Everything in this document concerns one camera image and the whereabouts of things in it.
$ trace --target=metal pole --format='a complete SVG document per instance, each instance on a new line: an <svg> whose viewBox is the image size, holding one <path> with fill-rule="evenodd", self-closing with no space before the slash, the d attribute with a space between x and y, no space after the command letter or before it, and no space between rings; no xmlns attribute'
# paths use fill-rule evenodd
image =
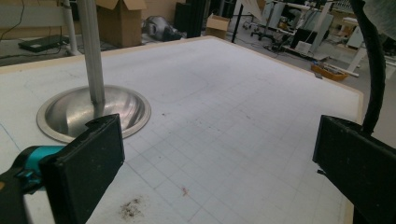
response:
<svg viewBox="0 0 396 224"><path fill-rule="evenodd" d="M225 3L225 0L220 1L219 16L221 16L221 17L222 17L222 13L224 10L224 3Z"/></svg>
<svg viewBox="0 0 396 224"><path fill-rule="evenodd" d="M209 15L210 1L211 1L211 0L206 0L205 11L204 11L204 19L205 19L205 20L210 16L210 15Z"/></svg>
<svg viewBox="0 0 396 224"><path fill-rule="evenodd" d="M318 32L318 30L320 29L324 19L326 18L327 13L329 12L329 9L330 9L331 5L332 5L332 2L328 2L328 3L326 3L326 5L324 5L324 8L320 12L317 24L315 25L313 31Z"/></svg>
<svg viewBox="0 0 396 224"><path fill-rule="evenodd" d="M64 21L66 22L67 31L69 32L70 39L70 49L68 49L67 51L70 55L79 55L80 53L77 50L77 41L73 23L72 8L70 7L69 0L64 0Z"/></svg>
<svg viewBox="0 0 396 224"><path fill-rule="evenodd" d="M94 0L78 0L77 4L91 101L94 105L97 105L105 102L105 86L100 55L96 4Z"/></svg>
<svg viewBox="0 0 396 224"><path fill-rule="evenodd" d="M204 0L191 1L191 21L187 28L187 38L201 36L202 23L204 22L205 3L206 1Z"/></svg>
<svg viewBox="0 0 396 224"><path fill-rule="evenodd" d="M234 41L235 41L236 33L238 31L239 21L241 20L243 10L244 10L244 5L241 4L241 7L239 8L239 13L238 13L238 19L236 19L235 29L233 29L233 40L231 41L232 43L234 43Z"/></svg>
<svg viewBox="0 0 396 224"><path fill-rule="evenodd" d="M275 9L275 6L276 6L276 2L273 2L273 4L274 5L271 7L271 10L270 10L270 16L268 17L268 22L265 24L264 35L267 34L268 26L270 25L270 22L271 22L271 19L272 19L272 15L274 14L274 9Z"/></svg>

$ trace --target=dust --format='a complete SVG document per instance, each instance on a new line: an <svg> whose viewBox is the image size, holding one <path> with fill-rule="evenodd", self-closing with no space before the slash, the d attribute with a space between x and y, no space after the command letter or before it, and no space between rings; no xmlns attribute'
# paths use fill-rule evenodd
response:
<svg viewBox="0 0 396 224"><path fill-rule="evenodd" d="M146 207L146 202L143 196L133 198L128 203L125 203L121 207L120 215L125 221L131 221L134 223L137 219L144 217L143 210Z"/></svg>
<svg viewBox="0 0 396 224"><path fill-rule="evenodd" d="M183 191L183 197L189 195L189 190L185 187L181 188L181 191Z"/></svg>

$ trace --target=storage box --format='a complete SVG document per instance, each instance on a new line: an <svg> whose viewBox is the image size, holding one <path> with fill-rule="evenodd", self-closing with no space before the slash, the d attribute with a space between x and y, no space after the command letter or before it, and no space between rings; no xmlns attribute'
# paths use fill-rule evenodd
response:
<svg viewBox="0 0 396 224"><path fill-rule="evenodd" d="M207 18L205 35L213 35L220 39L225 39L228 30L229 19L220 16L210 15Z"/></svg>
<svg viewBox="0 0 396 224"><path fill-rule="evenodd" d="M101 40L121 48L142 44L144 0L96 0Z"/></svg>
<svg viewBox="0 0 396 224"><path fill-rule="evenodd" d="M318 65L311 65L311 70L313 72L319 73L323 75L324 77L334 80L334 81L342 81L347 77L347 74L339 72L338 74L332 73L331 71L328 71Z"/></svg>

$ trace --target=stainless steel bowl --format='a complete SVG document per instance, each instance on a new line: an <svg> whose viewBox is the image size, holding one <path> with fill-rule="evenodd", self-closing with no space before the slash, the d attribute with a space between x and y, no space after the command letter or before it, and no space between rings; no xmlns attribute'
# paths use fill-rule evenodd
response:
<svg viewBox="0 0 396 224"><path fill-rule="evenodd" d="M94 105L88 87L62 92L40 107L38 127L49 137L69 143L87 129L85 123L105 115L120 114L123 138L149 121L149 102L138 92L105 86L105 99L104 103Z"/></svg>

